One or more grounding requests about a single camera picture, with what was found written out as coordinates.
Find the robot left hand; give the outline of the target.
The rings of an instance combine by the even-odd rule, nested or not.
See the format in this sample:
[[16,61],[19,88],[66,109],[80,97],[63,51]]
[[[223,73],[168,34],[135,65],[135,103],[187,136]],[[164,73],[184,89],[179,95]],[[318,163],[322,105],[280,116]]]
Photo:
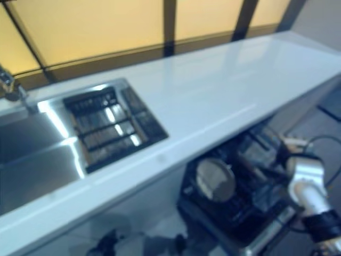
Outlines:
[[125,235],[118,233],[118,231],[114,229],[104,235],[97,245],[86,253],[86,256],[115,256],[117,254],[115,246],[125,238]]

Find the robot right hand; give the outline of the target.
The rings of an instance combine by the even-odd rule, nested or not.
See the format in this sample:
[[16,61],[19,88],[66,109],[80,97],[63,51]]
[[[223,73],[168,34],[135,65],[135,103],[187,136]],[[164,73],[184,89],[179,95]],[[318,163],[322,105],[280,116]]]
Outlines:
[[284,161],[292,154],[308,154],[310,146],[307,139],[297,137],[279,137],[279,147],[277,150],[277,160]]

